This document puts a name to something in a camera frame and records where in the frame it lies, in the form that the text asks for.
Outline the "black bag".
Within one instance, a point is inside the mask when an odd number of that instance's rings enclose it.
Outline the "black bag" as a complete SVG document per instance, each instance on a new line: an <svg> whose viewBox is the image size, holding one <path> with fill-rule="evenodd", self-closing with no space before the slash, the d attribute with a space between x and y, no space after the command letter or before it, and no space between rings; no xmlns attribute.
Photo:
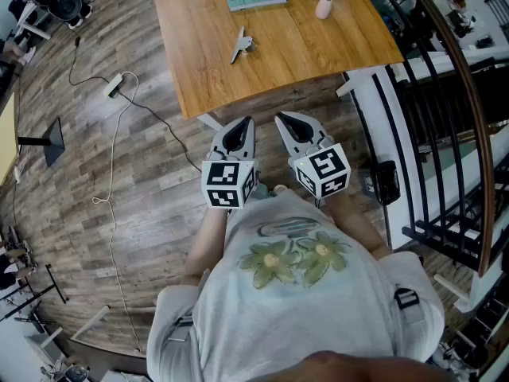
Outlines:
<svg viewBox="0 0 509 382"><path fill-rule="evenodd" d="M390 205L400 198L398 173L393 160L380 162L376 165L375 191L381 205Z"/></svg>

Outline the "black folding stand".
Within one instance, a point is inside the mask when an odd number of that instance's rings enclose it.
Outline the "black folding stand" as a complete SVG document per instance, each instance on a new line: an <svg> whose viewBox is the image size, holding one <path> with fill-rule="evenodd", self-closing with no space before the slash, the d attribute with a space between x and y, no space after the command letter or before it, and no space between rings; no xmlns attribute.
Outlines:
<svg viewBox="0 0 509 382"><path fill-rule="evenodd" d="M14 308L10 311L8 311L6 314L0 314L0 322L3 322L5 321L6 319L9 319L11 317L13 317L15 314L19 314L23 309L25 309L26 307L30 306L32 303L34 302L39 302L43 296L45 296L47 293L49 293L50 291L54 290L55 292L57 292L60 300L62 301L63 304L67 304L68 301L69 301L69 297L67 297L62 291L61 289L59 288L59 285L57 284L54 276L53 276L53 273L52 273L52 265L51 264L46 264L45 265L45 270L47 271L47 274L51 280L51 283L46 287L44 288L43 290L41 291L35 291L33 288L32 288L32 285L31 283L29 282L29 280L27 278L25 278L21 283L19 283L15 289L13 289L10 293L7 293L5 294L4 296L2 296L0 298L0 302L4 302L6 300L10 300L12 297L16 296L16 295L25 295L27 294L29 297L26 298L21 304L17 305L17 304L14 304Z"/></svg>

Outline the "person's right forearm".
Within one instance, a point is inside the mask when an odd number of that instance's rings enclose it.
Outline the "person's right forearm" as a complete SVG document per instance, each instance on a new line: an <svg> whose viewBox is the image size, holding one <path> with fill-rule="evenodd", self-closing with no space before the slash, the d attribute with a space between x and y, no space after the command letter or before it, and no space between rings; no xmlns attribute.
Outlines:
<svg viewBox="0 0 509 382"><path fill-rule="evenodd" d="M375 226L344 191L326 197L325 204L338 229L361 244L375 260L392 253Z"/></svg>

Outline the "black metal railing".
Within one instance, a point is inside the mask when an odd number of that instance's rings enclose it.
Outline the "black metal railing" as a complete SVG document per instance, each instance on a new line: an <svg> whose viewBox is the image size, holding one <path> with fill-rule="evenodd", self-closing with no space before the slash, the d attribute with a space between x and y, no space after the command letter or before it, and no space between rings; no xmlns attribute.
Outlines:
<svg viewBox="0 0 509 382"><path fill-rule="evenodd" d="M414 240L476 272L482 196L472 114L464 85L437 27L416 0L370 0L401 58L349 73L371 159L361 181L377 201L375 167L393 160L401 196L383 205L394 248ZM462 51L488 123L495 178L491 266L509 254L509 107L496 92L509 58L471 59Z"/></svg>

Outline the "person's white flower-print shirt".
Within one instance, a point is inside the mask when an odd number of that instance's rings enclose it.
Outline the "person's white flower-print shirt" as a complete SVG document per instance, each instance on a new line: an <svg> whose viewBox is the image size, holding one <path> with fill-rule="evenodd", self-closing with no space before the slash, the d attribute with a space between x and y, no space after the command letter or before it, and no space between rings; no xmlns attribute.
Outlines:
<svg viewBox="0 0 509 382"><path fill-rule="evenodd" d="M332 351L428 360L442 302L410 251L375 260L330 214L285 189L227 218L222 259L157 297L153 382L246 382Z"/></svg>

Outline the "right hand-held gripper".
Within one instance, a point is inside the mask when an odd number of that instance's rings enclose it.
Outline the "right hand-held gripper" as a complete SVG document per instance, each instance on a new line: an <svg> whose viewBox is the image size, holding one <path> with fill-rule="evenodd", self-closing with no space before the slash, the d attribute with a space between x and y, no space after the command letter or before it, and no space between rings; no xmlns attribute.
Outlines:
<svg viewBox="0 0 509 382"><path fill-rule="evenodd" d="M274 121L296 179L316 199L348 187L351 167L342 146L325 135L319 121L299 112L277 113Z"/></svg>

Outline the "black desk pedestal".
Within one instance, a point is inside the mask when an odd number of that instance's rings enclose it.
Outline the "black desk pedestal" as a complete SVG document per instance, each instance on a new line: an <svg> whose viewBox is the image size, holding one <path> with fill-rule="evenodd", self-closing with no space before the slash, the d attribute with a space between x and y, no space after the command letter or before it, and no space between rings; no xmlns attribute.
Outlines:
<svg viewBox="0 0 509 382"><path fill-rule="evenodd" d="M46 166L50 167L65 151L60 118L57 117L40 138L18 136L17 143L21 146L42 147Z"/></svg>

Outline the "person's left forearm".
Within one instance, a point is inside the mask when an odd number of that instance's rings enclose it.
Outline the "person's left forearm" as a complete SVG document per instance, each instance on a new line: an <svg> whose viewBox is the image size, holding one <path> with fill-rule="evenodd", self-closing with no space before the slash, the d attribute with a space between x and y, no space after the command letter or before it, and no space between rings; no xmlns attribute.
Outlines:
<svg viewBox="0 0 509 382"><path fill-rule="evenodd" d="M212 271L222 259L227 229L226 209L207 209L188 251L181 285L198 286L205 271Z"/></svg>

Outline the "white table leg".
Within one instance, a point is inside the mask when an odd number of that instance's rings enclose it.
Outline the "white table leg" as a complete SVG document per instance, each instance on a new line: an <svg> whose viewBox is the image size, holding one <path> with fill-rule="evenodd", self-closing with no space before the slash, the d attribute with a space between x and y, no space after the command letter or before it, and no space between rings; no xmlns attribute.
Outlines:
<svg viewBox="0 0 509 382"><path fill-rule="evenodd" d="M211 127L214 131L220 131L224 127L223 122L214 111L203 113L202 115L198 115L196 118L203 124Z"/></svg>
<svg viewBox="0 0 509 382"><path fill-rule="evenodd" d="M338 97L343 97L349 92L355 90L358 85L359 81L357 78L348 78L339 88L336 89L336 95Z"/></svg>

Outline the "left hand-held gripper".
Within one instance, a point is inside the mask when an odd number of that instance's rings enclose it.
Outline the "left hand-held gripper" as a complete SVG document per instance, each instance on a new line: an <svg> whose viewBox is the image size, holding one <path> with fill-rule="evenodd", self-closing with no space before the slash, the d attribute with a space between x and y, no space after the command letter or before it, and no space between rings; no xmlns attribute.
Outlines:
<svg viewBox="0 0 509 382"><path fill-rule="evenodd" d="M258 185L255 121L238 118L216 133L202 162L201 188L210 209L243 209Z"/></svg>

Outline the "brown wooden handrail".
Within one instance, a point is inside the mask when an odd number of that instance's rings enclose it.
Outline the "brown wooden handrail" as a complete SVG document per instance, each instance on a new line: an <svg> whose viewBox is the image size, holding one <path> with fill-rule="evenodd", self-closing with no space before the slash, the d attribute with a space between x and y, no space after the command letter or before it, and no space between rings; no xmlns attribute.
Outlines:
<svg viewBox="0 0 509 382"><path fill-rule="evenodd" d="M442 36L449 58L464 85L468 105L472 114L476 148L480 166L480 188L482 196L482 220L481 220L481 252L480 262L476 272L479 277L487 274L491 266L491 250L493 227L495 223L495 178L492 159L492 146L488 123L484 115L480 95L474 78L470 71L462 50L450 30L446 20L432 0L416 0L422 5L423 10L429 15L437 31Z"/></svg>

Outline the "yellow top desk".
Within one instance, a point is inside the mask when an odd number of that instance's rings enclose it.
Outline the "yellow top desk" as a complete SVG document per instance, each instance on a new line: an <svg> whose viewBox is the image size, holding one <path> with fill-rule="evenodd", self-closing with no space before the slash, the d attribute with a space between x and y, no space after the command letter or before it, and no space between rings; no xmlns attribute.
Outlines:
<svg viewBox="0 0 509 382"><path fill-rule="evenodd" d="M13 93L0 114L0 186L5 184L18 159L16 105Z"/></svg>

